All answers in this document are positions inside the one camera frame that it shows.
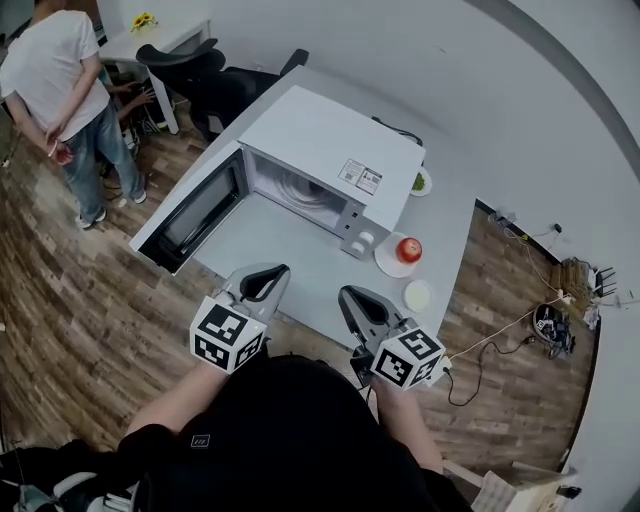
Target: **blue jeans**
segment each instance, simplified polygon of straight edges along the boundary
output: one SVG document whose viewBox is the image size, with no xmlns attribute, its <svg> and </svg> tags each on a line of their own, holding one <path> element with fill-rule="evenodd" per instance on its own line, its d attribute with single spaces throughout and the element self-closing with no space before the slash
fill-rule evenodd
<svg viewBox="0 0 640 512">
<path fill-rule="evenodd" d="M 95 221 L 103 208 L 102 183 L 95 165 L 96 149 L 118 171 L 122 194 L 132 199 L 142 195 L 144 178 L 124 142 L 113 103 L 109 102 L 98 117 L 65 144 L 73 153 L 73 162 L 64 166 L 64 172 L 73 195 L 80 202 L 83 220 Z"/>
</svg>

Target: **open microwave door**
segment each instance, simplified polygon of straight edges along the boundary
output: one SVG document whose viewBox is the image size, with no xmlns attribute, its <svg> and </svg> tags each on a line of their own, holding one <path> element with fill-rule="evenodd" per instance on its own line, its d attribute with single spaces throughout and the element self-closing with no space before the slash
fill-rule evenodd
<svg viewBox="0 0 640 512">
<path fill-rule="evenodd" d="M 175 274 L 248 194 L 243 151 L 233 142 L 164 200 L 130 246 Z"/>
</svg>

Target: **microwave knob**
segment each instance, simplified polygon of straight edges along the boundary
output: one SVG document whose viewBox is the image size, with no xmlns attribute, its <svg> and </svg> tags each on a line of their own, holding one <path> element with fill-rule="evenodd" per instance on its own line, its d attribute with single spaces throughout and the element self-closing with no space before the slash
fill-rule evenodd
<svg viewBox="0 0 640 512">
<path fill-rule="evenodd" d="M 364 245 L 362 245 L 360 242 L 353 242 L 351 244 L 351 249 L 358 254 L 364 255 Z"/>
<path fill-rule="evenodd" d="M 375 237 L 368 231 L 361 231 L 358 235 L 358 240 L 360 240 L 360 242 L 363 244 L 371 245 L 373 244 Z"/>
</svg>

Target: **white microwave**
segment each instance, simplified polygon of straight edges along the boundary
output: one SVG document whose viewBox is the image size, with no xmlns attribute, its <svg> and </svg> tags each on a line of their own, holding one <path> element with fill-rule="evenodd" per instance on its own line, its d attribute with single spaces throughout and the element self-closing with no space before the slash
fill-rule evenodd
<svg viewBox="0 0 640 512">
<path fill-rule="evenodd" d="M 174 189 L 131 247 L 176 273 L 256 193 L 365 259 L 395 228 L 424 155 L 386 126 L 294 86 Z"/>
</svg>

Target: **black office chair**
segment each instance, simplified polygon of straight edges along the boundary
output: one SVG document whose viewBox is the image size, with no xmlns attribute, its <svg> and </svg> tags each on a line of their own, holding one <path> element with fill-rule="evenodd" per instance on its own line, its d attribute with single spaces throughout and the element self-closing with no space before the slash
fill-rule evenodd
<svg viewBox="0 0 640 512">
<path fill-rule="evenodd" d="M 208 141 L 217 135 L 209 130 L 209 117 L 217 117 L 226 128 L 281 77 L 309 59 L 309 52 L 296 50 L 280 75 L 234 67 L 222 70 L 226 58 L 213 48 L 217 42 L 209 39 L 190 55 L 163 53 L 150 44 L 136 54 L 140 64 L 191 102 L 191 120 Z"/>
</svg>

